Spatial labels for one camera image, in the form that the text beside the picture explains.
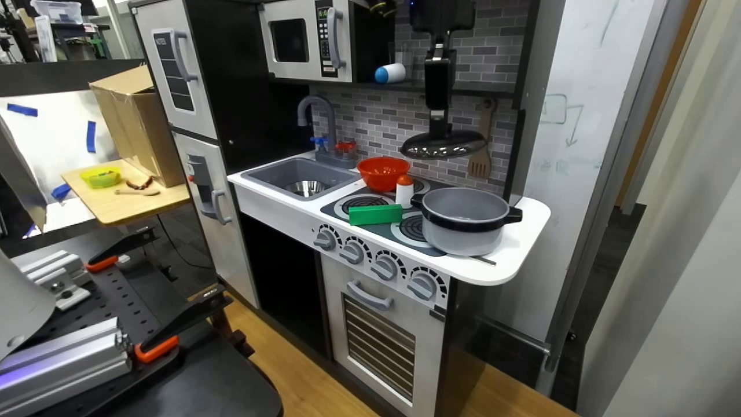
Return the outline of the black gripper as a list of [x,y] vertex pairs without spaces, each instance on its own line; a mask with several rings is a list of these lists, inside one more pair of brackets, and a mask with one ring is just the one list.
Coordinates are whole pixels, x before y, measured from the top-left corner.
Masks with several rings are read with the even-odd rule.
[[423,60],[423,86],[428,108],[428,135],[444,137],[450,131],[450,92],[455,84],[455,57],[450,35],[436,32]]

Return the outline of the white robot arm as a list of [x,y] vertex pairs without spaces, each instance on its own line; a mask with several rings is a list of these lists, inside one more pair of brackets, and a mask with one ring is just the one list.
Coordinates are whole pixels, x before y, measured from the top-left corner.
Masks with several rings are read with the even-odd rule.
[[423,92],[428,108],[428,135],[448,137],[450,94],[455,86],[457,53],[450,47],[455,29],[476,25],[473,0],[411,0],[411,22],[415,32],[432,35],[423,57]]

